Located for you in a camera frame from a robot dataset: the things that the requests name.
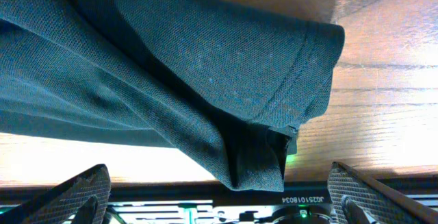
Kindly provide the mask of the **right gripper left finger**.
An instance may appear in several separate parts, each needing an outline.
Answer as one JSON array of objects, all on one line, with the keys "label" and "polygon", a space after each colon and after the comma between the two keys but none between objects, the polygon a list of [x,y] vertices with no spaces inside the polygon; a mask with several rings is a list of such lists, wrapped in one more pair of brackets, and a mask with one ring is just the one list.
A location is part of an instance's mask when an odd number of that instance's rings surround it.
[{"label": "right gripper left finger", "polygon": [[58,224],[74,217],[73,223],[101,224],[111,190],[104,164],[97,164],[62,184],[1,215],[4,224]]}]

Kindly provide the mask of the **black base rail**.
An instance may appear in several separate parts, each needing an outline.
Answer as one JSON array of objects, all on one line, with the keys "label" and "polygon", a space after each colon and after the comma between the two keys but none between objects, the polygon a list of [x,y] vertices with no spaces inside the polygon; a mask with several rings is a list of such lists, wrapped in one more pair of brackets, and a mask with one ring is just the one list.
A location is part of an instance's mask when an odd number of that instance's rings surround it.
[{"label": "black base rail", "polygon": [[235,192],[219,184],[123,186],[111,190],[104,223],[336,223],[326,182],[292,182],[284,192]]}]

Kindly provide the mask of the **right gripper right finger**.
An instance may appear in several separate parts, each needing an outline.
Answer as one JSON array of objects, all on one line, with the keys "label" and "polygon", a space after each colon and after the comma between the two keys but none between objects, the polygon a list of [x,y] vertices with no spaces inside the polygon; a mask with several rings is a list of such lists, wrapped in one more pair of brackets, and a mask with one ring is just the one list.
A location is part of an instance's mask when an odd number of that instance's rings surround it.
[{"label": "right gripper right finger", "polygon": [[437,212],[341,162],[332,163],[327,187],[338,223],[437,222]]}]

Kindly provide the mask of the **black polo shirt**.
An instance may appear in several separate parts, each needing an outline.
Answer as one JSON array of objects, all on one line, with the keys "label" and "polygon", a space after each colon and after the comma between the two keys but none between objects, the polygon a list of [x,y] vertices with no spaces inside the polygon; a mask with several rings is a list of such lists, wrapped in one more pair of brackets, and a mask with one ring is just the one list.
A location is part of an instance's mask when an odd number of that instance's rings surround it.
[{"label": "black polo shirt", "polygon": [[344,39],[222,0],[1,0],[1,131],[168,143],[231,190],[281,192]]}]

